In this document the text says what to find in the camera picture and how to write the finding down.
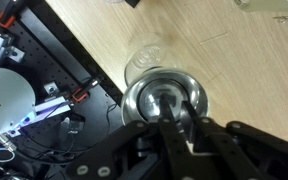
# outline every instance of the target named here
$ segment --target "bolt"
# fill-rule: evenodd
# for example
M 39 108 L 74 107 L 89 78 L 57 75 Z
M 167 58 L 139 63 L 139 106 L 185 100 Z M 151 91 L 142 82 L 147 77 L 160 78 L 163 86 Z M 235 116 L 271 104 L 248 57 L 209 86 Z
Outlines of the bolt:
M 136 126 L 137 127 L 144 127 L 144 124 L 143 123 L 137 123 Z
M 233 128 L 241 128 L 241 125 L 239 125 L 239 124 L 237 124 L 237 123 L 233 123 L 233 124 L 232 124 L 232 127 L 233 127 Z
M 98 169 L 97 174 L 99 177 L 107 177 L 111 174 L 111 169 L 107 166 L 103 166 Z
M 203 122 L 203 123 L 209 123 L 210 120 L 208 120 L 208 119 L 203 119 L 202 122 Z
M 83 176 L 88 173 L 88 167 L 85 165 L 81 165 L 76 170 L 77 175 Z
M 194 178 L 191 178 L 189 176 L 185 176 L 185 177 L 182 178 L 182 180 L 194 180 Z
M 17 56 L 17 52 L 13 51 L 12 56 Z
M 50 87 L 50 88 L 48 89 L 48 91 L 49 91 L 50 93 L 53 93 L 53 92 L 55 91 L 55 89 L 54 89 L 53 87 Z
M 28 122 L 30 122 L 30 120 L 31 119 L 29 117 L 27 117 L 27 118 L 25 118 L 24 122 L 28 123 Z

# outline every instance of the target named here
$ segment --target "stainless steel bowl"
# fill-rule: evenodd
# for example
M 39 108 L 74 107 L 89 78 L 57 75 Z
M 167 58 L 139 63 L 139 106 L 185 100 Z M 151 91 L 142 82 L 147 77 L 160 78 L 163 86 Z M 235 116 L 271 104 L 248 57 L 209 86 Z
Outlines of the stainless steel bowl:
M 198 115 L 208 115 L 206 93 L 191 75 L 174 68 L 155 68 L 144 72 L 127 88 L 121 103 L 124 124 L 133 120 L 156 121 L 162 93 L 167 95 L 176 120 L 183 100 L 191 102 Z

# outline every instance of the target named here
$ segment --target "wooden tabletop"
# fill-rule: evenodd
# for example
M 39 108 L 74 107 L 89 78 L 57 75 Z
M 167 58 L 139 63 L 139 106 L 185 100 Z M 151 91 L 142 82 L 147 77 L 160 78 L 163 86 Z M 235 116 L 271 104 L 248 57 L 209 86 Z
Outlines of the wooden tabletop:
M 122 92 L 128 49 L 162 36 L 182 69 L 206 89 L 211 116 L 240 120 L 288 140 L 288 24 L 285 13 L 244 13 L 233 0 L 47 0 Z

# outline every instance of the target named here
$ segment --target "black metal frame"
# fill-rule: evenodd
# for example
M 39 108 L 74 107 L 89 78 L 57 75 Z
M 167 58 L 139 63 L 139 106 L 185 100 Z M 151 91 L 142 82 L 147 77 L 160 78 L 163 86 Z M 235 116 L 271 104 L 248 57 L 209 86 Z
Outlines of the black metal frame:
M 0 12 L 6 7 L 8 2 L 9 0 L 0 0 Z M 40 27 L 44 26 L 40 20 L 49 20 L 47 21 L 48 27 L 55 27 L 55 30 L 53 29 L 53 31 L 50 32 L 49 29 L 44 26 L 42 28 L 44 28 L 45 35 L 53 35 L 55 38 L 55 41 L 52 42 L 53 45 L 60 47 L 61 52 L 65 52 L 69 55 L 73 54 L 73 56 L 71 55 L 73 58 L 68 60 L 66 58 L 67 56 L 65 58 L 61 56 L 61 52 L 51 51 L 52 47 L 47 46 L 47 43 L 43 41 L 43 37 L 38 37 L 34 30 L 30 30 L 30 26 L 27 22 L 23 21 L 27 16 L 21 17 L 21 15 L 17 15 L 17 21 L 15 21 L 10 28 L 3 29 L 2 31 L 14 35 L 14 46 L 26 52 L 26 55 L 21 64 L 3 61 L 0 66 L 12 69 L 23 75 L 32 84 L 39 102 L 43 101 L 47 95 L 43 88 L 43 84 L 45 83 L 55 81 L 62 91 L 67 90 L 74 92 L 81 83 L 88 80 L 85 78 L 98 75 L 105 77 L 100 86 L 97 86 L 90 91 L 90 98 L 76 104 L 74 107 L 74 111 L 84 116 L 87 121 L 85 122 L 85 130 L 75 136 L 75 145 L 72 151 L 86 149 L 106 136 L 106 131 L 103 131 L 103 129 L 108 128 L 108 122 L 105 120 L 107 108 L 111 104 L 119 104 L 122 93 L 118 91 L 116 86 L 107 78 L 106 74 L 100 70 L 96 62 L 65 27 L 63 22 L 59 20 L 50 7 L 45 6 L 45 1 L 29 1 L 29 3 L 29 7 L 33 9 L 35 13 L 40 11 L 42 14 L 45 13 L 45 11 L 49 12 L 48 16 L 44 17 L 44 19 L 36 18 L 36 15 L 29 9 L 26 12 L 31 14 L 26 15 L 35 18 L 34 23 L 40 24 Z M 63 149 L 65 151 L 70 147 L 70 138 L 64 142 L 58 142 L 58 130 L 60 129 L 60 122 L 64 117 L 65 114 L 64 116 L 50 118 L 40 124 L 30 125 L 26 127 L 25 130 L 30 132 L 30 136 L 33 140 L 50 148 L 56 146 L 55 149 Z M 120 126 L 122 126 L 121 114 L 120 108 L 117 106 L 115 110 L 110 112 L 110 132 L 113 132 Z M 25 135 L 19 136 L 12 141 L 14 141 L 14 143 L 16 143 L 25 153 L 33 157 L 39 153 L 34 150 L 32 151 L 27 147 L 36 149 L 37 151 L 47 150 L 32 142 Z M 40 163 L 28 164 L 24 162 L 23 159 L 16 158 L 7 165 L 8 167 L 15 167 L 17 171 L 23 171 L 30 175 L 34 175 L 33 170 L 41 165 Z M 48 175 L 50 176 L 62 168 L 63 167 L 61 166 L 52 166 Z
M 180 133 L 176 122 L 166 118 L 170 108 L 161 109 L 166 116 L 158 123 L 133 121 L 120 128 L 70 164 L 68 176 L 103 179 L 97 170 L 108 167 L 106 179 L 288 180 L 288 142 L 242 122 L 222 128 L 211 118 L 197 118 L 189 102 L 182 104 L 185 130 Z M 186 140 L 197 154 L 191 154 Z M 78 174 L 82 165 L 90 170 Z

